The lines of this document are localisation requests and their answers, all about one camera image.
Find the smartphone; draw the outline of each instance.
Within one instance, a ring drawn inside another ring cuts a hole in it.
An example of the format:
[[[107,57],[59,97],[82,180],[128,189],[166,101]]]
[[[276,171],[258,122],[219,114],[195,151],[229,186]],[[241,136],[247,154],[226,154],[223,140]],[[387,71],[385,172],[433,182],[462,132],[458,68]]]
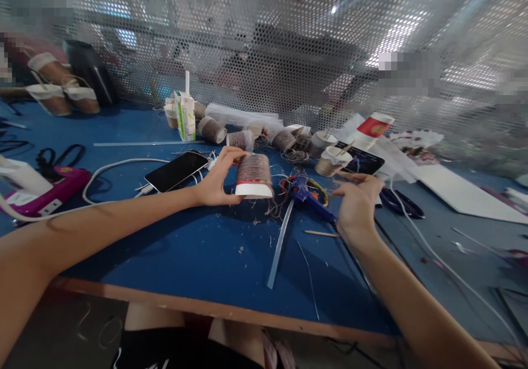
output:
[[[342,149],[346,144],[338,142],[336,146]],[[381,157],[365,152],[361,149],[351,147],[348,149],[348,153],[350,153],[353,160],[343,168],[343,171],[345,172],[374,175],[381,166],[385,164],[385,160]]]
[[[206,167],[209,159],[197,151],[186,152],[145,175],[145,180],[160,193],[182,188],[191,175]]]

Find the blue tabletop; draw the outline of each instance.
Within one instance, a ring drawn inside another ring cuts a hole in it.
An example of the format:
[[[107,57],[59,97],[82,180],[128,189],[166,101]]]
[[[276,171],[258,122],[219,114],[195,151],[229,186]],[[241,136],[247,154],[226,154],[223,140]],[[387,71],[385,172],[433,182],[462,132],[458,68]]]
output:
[[[10,128],[18,139],[36,147],[8,157],[35,165],[39,149],[51,147],[58,153],[71,144],[86,146],[77,165],[95,171],[106,164],[128,158],[172,159],[171,152],[192,148],[220,151],[220,146],[183,144],[167,146],[94,147],[94,142],[146,142],[179,140],[168,127],[164,114],[123,101],[120,108],[103,109],[95,117],[57,118],[39,105],[19,105],[23,117],[7,108],[0,115],[23,123],[31,130]],[[272,165],[276,195],[282,176],[293,167],[270,148],[263,151]],[[90,187],[93,201],[133,197],[144,175],[159,163],[125,164],[105,171]],[[236,170],[229,172],[226,189],[234,187]],[[316,179],[325,187],[332,181]],[[80,194],[63,209],[84,205]],[[238,206],[193,208],[170,216],[93,255],[68,269],[64,276],[134,288],[153,293],[183,296],[233,305],[281,316],[317,321],[308,269],[296,241],[302,245],[310,265],[320,321],[345,327],[389,334],[396,329],[382,312],[361,279],[339,239],[305,234],[304,230],[333,232],[317,216],[294,208],[288,224],[283,255],[273,290],[266,287],[282,222],[265,215],[267,200],[244,201]],[[332,200],[337,211],[339,200]],[[0,233],[12,230],[10,218],[0,213]]]
[[[94,142],[179,141],[177,130],[168,127],[163,113],[128,101],[122,101],[116,108],[103,109],[97,116],[66,118],[51,117],[35,103],[18,107],[24,116],[12,115],[7,107],[0,108],[0,116],[27,125],[31,130],[10,128],[9,133],[15,134],[17,139],[29,140],[35,148],[22,153],[20,150],[8,152],[7,155],[33,166],[39,149],[51,147],[60,153],[71,144],[86,146],[86,155],[78,167],[92,172],[128,158],[170,160],[175,157],[171,152],[194,148],[218,153],[221,149],[208,144],[93,147]],[[269,157],[272,175],[276,175],[273,177],[276,194],[280,193],[277,186],[282,176],[278,174],[290,174],[292,166],[275,150],[264,148],[256,152]],[[159,166],[155,162],[141,162],[109,169],[93,183],[88,196],[93,201],[133,197],[134,189],[145,183],[144,175]],[[307,171],[323,187],[332,187],[329,179],[316,176],[311,167]],[[485,179],[496,189],[498,185],[510,183],[494,177]],[[228,191],[234,182],[233,169],[226,180]],[[513,327],[489,289],[502,286],[527,291],[526,274],[475,247],[450,228],[458,227],[495,247],[528,250],[527,241],[520,236],[528,232],[527,227],[463,216],[422,186],[406,183],[396,183],[396,186],[426,211],[427,218],[417,224],[430,244],[472,286],[492,300],[494,307]],[[2,187],[2,192],[7,191],[5,186]],[[337,212],[339,204],[340,200],[335,199],[330,207]],[[77,194],[63,209],[81,205],[84,201]],[[68,269],[64,275],[317,321],[306,262],[296,243],[299,241],[310,265],[321,322],[383,334],[394,332],[394,323],[375,303],[343,243],[338,239],[304,233],[304,230],[332,232],[329,225],[320,222],[309,211],[294,208],[275,286],[273,290],[268,289],[266,280],[282,222],[265,215],[266,210],[266,200],[258,200],[255,205],[244,201],[239,206],[186,210],[111,245]],[[511,343],[506,331],[487,309],[466,290],[468,297],[462,296],[453,280],[431,262],[414,240],[405,218],[385,208],[376,210],[376,218],[425,286],[474,337]],[[0,234],[11,230],[10,218],[0,213]],[[462,256],[454,250],[452,240],[477,251],[478,255]],[[422,263],[422,257],[429,262]]]
[[[497,192],[510,187],[527,193],[522,186],[506,178],[478,174],[469,170],[453,169],[453,171],[478,186],[488,186]],[[528,239],[524,237],[528,234],[528,226],[457,213],[419,182],[412,185],[398,182],[394,183],[394,188],[418,204],[425,212],[425,219],[414,222],[428,244],[449,267],[493,306],[517,334],[521,343],[528,345],[528,340],[517,329],[495,291],[495,288],[509,288],[528,294],[528,271],[501,259],[452,229],[457,228],[480,243],[508,255],[509,249],[528,251]],[[505,326],[489,308],[455,280],[447,270],[435,263],[436,259],[426,249],[405,217],[383,208],[376,211],[376,219],[390,235],[424,286],[473,337],[514,345]],[[475,253],[462,254],[453,244],[454,241]]]

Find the perforated metal mesh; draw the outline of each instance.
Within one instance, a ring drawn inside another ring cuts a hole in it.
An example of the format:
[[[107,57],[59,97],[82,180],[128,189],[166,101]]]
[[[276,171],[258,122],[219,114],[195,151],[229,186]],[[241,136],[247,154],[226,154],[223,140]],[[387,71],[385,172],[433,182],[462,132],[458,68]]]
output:
[[[0,0],[0,13],[33,35],[93,43],[123,98],[161,102],[188,69],[205,104],[316,129],[381,111],[395,131],[446,134],[444,157],[515,176],[528,172],[527,2],[60,0],[21,13]],[[383,95],[378,54],[389,52],[434,56],[436,89]]]

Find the hand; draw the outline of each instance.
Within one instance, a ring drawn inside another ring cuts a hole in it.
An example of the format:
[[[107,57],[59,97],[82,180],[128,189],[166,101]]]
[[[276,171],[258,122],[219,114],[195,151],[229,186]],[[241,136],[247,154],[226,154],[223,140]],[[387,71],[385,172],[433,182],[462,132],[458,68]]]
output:
[[[381,242],[374,225],[374,207],[384,182],[366,174],[339,175],[356,184],[334,181],[340,186],[332,195],[343,196],[337,229],[354,248],[368,250],[372,244]]]
[[[234,146],[225,146],[218,155],[216,164],[211,168],[202,182],[193,186],[196,199],[199,205],[217,206],[240,204],[243,196],[226,194],[224,191],[224,181],[231,166],[238,162],[238,159],[249,155],[242,149]]]

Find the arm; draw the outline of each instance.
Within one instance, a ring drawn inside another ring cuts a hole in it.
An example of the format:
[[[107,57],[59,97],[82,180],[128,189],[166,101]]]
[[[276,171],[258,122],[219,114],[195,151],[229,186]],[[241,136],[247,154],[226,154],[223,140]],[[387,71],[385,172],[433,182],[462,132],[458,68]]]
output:
[[[413,352],[428,368],[498,368],[383,243],[374,225],[374,205],[383,182],[371,175],[342,174],[344,196],[338,230],[376,287]]]
[[[83,208],[0,238],[0,366],[48,283],[62,271],[186,208],[239,204],[243,198],[227,195],[223,183],[233,162],[246,154],[225,147],[196,186]]]

